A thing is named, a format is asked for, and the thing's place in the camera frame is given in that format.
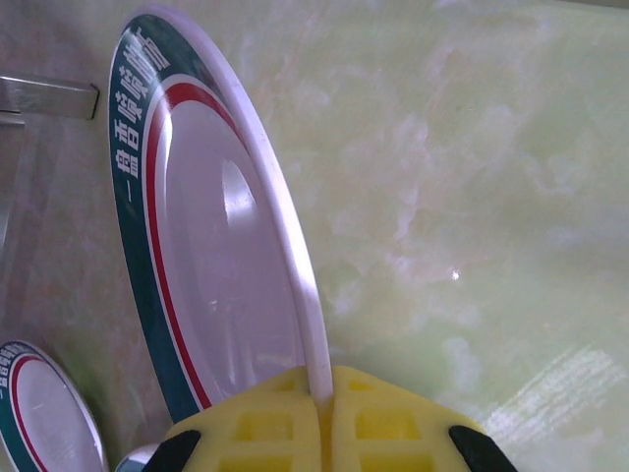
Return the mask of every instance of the white plate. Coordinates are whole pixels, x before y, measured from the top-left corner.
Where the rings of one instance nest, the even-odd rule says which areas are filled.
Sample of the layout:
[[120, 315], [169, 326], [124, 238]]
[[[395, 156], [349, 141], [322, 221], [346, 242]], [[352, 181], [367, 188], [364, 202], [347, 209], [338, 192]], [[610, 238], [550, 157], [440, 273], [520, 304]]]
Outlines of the white plate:
[[125, 27], [109, 141], [127, 266], [173, 420], [306, 360], [314, 394], [331, 393], [315, 278], [277, 159], [231, 68], [179, 12], [150, 7]]
[[109, 470], [93, 418], [54, 361], [11, 341], [0, 366], [0, 436], [15, 470]]

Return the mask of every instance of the marble surface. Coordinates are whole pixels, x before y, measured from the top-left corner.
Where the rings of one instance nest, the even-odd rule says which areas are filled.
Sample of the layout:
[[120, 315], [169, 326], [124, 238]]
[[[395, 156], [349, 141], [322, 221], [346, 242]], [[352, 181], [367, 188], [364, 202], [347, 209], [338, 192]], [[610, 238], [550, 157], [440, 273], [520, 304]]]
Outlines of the marble surface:
[[[107, 87], [139, 1], [1, 2], [0, 64]], [[519, 470], [629, 466], [629, 14], [561, 2], [168, 2], [274, 144], [332, 360], [482, 423]], [[29, 117], [0, 340], [64, 366], [112, 463], [169, 425], [126, 274], [105, 109]]]

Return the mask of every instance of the black rubber tip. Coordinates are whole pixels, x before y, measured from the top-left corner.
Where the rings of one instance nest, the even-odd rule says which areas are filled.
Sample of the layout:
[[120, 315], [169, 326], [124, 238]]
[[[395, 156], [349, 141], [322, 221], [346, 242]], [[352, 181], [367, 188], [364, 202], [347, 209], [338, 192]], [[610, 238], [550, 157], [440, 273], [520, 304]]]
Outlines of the black rubber tip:
[[453, 426], [448, 433], [472, 472], [517, 472], [489, 436], [466, 426]]
[[143, 472], [183, 472], [199, 440], [199, 431], [188, 430], [164, 441]]

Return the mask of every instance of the plate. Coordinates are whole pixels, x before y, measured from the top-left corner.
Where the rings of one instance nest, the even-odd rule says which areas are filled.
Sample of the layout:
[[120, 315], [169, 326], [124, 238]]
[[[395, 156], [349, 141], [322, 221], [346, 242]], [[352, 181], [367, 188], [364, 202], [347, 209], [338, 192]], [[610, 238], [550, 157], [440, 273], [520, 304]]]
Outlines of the plate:
[[0, 437], [19, 471], [103, 470], [103, 446], [61, 368], [23, 341], [0, 346]]
[[108, 109], [127, 267], [173, 420], [304, 365], [300, 329], [321, 334], [309, 365], [329, 373], [284, 177], [204, 31], [165, 7], [134, 14], [114, 54]]

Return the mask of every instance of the red stripe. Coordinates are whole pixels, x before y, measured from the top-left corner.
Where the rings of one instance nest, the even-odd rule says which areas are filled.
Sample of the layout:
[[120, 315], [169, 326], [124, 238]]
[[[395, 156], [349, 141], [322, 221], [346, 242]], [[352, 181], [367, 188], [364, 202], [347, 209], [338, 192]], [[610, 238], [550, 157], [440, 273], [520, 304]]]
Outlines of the red stripe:
[[159, 286], [161, 287], [161, 293], [164, 299], [166, 315], [170, 321], [170, 327], [172, 329], [173, 336], [175, 337], [175, 342], [177, 344], [177, 348], [179, 349], [179, 355], [181, 356], [184, 368], [188, 373], [188, 378], [193, 385], [193, 389], [197, 394], [197, 398], [199, 399], [202, 408], [209, 408], [211, 406], [211, 402], [209, 401], [209, 397], [200, 382], [197, 371], [195, 371], [195, 366], [190, 358], [181, 329], [179, 328], [179, 322], [177, 321], [177, 316], [175, 314], [175, 307], [173, 305], [173, 301], [170, 296], [170, 289], [168, 288], [168, 282], [166, 280], [164, 260], [161, 254], [159, 233], [157, 231], [157, 208], [155, 204], [155, 164], [157, 160], [157, 146], [159, 145], [159, 137], [161, 135], [162, 128], [166, 119], [170, 115], [171, 110], [184, 101], [197, 101], [210, 107], [218, 113], [225, 123], [229, 125], [240, 141], [242, 142], [243, 140], [236, 124], [229, 113], [227, 113], [227, 110], [223, 108], [222, 104], [210, 93], [193, 84], [176, 84], [164, 93], [164, 96], [155, 108], [155, 112], [151, 118], [150, 128], [148, 130], [148, 140], [146, 146], [146, 206], [148, 208], [150, 239], [153, 246], [153, 254], [155, 256], [155, 268], [157, 270]]
[[22, 436], [24, 438], [25, 443], [27, 444], [27, 448], [29, 449], [29, 453], [32, 458], [35, 460], [41, 472], [46, 472], [46, 468], [43, 466], [43, 462], [37, 455], [37, 452], [32, 447], [32, 442], [30, 442], [29, 434], [27, 433], [27, 429], [24, 426], [24, 420], [22, 419], [22, 414], [20, 413], [20, 403], [18, 402], [18, 373], [22, 366], [28, 361], [38, 361], [43, 362], [41, 359], [35, 356], [24, 356], [18, 359], [15, 366], [13, 367], [13, 379], [11, 382], [11, 395], [13, 396], [13, 404], [16, 409], [16, 420], [18, 420], [18, 427], [22, 432]]

